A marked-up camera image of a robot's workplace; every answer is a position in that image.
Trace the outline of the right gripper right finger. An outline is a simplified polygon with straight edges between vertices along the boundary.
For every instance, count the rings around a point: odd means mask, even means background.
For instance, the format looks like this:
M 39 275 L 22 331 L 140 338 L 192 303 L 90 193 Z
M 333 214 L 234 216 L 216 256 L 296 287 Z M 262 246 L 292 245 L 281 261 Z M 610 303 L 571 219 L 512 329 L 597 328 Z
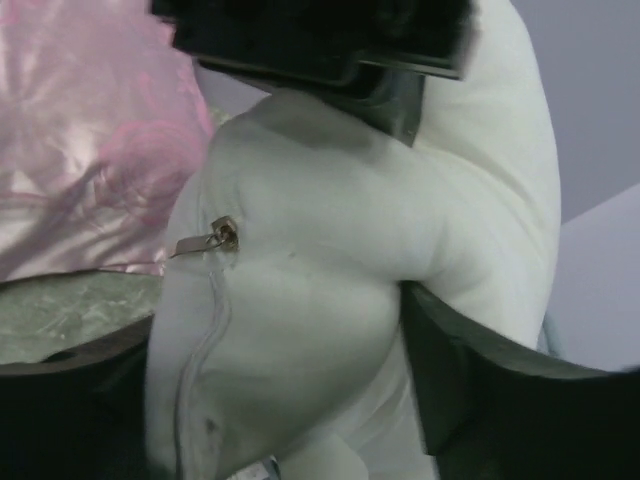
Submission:
M 639 373 L 524 347 L 419 284 L 400 324 L 425 452 L 441 479 L 635 479 Z

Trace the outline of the white pillow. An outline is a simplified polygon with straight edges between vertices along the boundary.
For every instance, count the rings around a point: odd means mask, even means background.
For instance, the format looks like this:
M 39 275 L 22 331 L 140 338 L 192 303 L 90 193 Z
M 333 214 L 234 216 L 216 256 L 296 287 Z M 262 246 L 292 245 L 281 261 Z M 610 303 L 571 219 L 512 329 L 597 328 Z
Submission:
M 229 216 L 239 249 L 175 254 L 149 345 L 146 447 L 177 466 L 173 411 L 200 336 L 200 457 L 225 479 L 275 456 L 286 479 L 431 479 L 398 327 L 402 280 L 535 347 L 558 252 L 560 179 L 534 49 L 509 1 L 476 5 L 462 81 L 431 79 L 413 146 L 279 91 L 225 123 L 167 245 Z

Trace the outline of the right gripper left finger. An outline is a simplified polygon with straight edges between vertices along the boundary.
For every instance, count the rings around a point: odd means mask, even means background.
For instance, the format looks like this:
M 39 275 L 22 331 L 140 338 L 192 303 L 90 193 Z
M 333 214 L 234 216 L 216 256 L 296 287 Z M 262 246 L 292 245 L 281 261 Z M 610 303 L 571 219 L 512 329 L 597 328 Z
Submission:
M 1 368 L 4 479 L 145 479 L 142 319 L 33 363 Z

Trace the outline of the pink satin rose pillow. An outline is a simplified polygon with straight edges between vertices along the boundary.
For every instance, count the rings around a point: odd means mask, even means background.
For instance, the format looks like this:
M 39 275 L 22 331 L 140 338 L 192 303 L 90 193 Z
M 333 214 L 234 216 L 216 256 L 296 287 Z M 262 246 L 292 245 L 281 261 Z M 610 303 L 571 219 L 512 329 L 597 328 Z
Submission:
M 1 277 L 158 275 L 213 130 L 144 1 L 1 5 Z

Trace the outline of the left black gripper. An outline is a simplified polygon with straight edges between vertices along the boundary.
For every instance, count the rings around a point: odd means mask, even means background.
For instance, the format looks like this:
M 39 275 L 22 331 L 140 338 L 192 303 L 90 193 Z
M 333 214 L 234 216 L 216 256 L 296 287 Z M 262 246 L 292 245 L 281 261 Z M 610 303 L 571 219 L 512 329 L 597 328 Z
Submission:
M 471 1 L 152 1 L 172 45 L 206 69 L 352 98 L 344 111 L 411 147 L 423 75 L 459 79 Z

